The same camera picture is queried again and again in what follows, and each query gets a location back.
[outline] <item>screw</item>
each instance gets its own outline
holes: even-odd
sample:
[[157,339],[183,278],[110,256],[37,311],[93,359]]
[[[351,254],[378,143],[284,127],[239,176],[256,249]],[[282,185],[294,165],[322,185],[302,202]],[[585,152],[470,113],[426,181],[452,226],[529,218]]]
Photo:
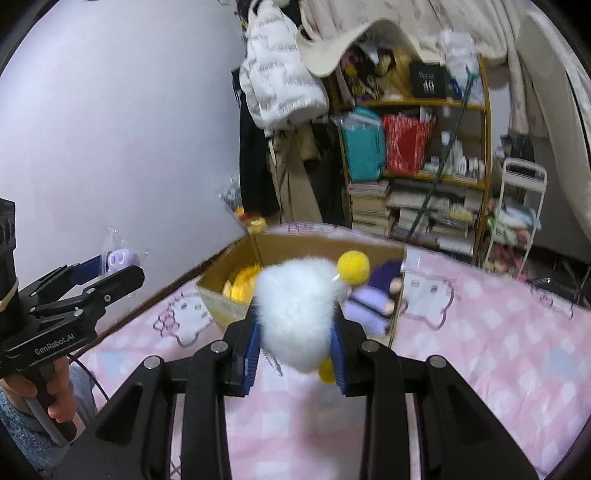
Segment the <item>screw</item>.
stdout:
[[159,366],[159,364],[160,358],[158,358],[155,355],[149,356],[146,360],[144,360],[144,367],[146,367],[148,370],[153,370],[154,368]]
[[379,343],[375,340],[366,340],[361,344],[361,348],[367,353],[374,353],[379,350]]
[[445,368],[447,361],[441,355],[433,355],[429,359],[429,363],[435,368]]
[[215,353],[222,353],[228,350],[228,344],[223,340],[218,340],[217,342],[213,342],[211,345],[212,352]]

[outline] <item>red shopping bag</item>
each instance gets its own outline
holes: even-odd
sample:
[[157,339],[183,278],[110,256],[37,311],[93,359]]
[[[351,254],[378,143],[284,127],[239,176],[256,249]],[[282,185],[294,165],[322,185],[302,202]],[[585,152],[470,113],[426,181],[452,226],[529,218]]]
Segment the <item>red shopping bag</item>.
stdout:
[[389,171],[414,174],[425,163],[425,149],[433,132],[432,122],[421,122],[399,113],[382,119],[386,134],[386,165]]

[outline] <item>beige trousers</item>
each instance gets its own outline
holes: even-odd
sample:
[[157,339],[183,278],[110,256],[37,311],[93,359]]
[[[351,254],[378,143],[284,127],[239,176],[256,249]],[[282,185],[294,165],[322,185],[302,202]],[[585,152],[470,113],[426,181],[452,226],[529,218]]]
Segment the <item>beige trousers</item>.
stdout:
[[309,124],[295,131],[284,131],[269,142],[267,155],[275,194],[281,208],[281,222],[322,222],[320,210],[304,161],[318,158],[314,135]]

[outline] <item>purple plush doll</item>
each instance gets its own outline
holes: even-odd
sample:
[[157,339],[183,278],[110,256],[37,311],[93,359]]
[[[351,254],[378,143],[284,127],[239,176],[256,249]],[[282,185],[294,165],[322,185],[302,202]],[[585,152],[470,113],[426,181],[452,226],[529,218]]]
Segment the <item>purple plush doll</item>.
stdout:
[[341,308],[347,320],[360,323],[367,335],[384,335],[396,303],[392,299],[402,288],[401,261],[388,261],[376,268],[369,283],[353,290]]

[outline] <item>black box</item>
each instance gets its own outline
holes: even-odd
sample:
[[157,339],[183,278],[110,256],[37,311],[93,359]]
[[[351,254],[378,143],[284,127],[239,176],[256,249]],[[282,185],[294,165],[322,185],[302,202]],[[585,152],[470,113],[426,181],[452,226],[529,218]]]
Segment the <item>black box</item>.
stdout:
[[447,98],[445,68],[438,63],[412,62],[410,78],[416,98]]

